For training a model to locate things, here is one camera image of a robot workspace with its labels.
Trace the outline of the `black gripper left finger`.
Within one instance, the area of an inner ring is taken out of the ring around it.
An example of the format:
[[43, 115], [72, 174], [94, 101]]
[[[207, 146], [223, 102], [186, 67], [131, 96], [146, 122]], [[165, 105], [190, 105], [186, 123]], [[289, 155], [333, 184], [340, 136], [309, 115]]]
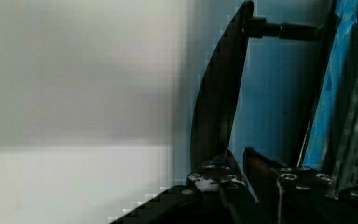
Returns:
[[236, 184], [239, 187], [245, 187], [250, 193], [251, 199], [258, 202], [248, 178], [230, 150], [203, 162], [194, 171], [190, 172], [186, 183], [196, 187], [202, 193], [217, 192], [224, 183]]

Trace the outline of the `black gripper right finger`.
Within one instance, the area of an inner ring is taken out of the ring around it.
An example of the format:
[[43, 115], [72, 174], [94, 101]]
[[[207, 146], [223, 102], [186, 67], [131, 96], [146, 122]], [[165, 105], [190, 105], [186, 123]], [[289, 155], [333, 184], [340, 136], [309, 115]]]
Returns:
[[307, 166], [283, 165], [252, 147], [243, 152], [243, 170], [274, 224], [334, 224], [325, 196], [332, 185], [329, 175]]

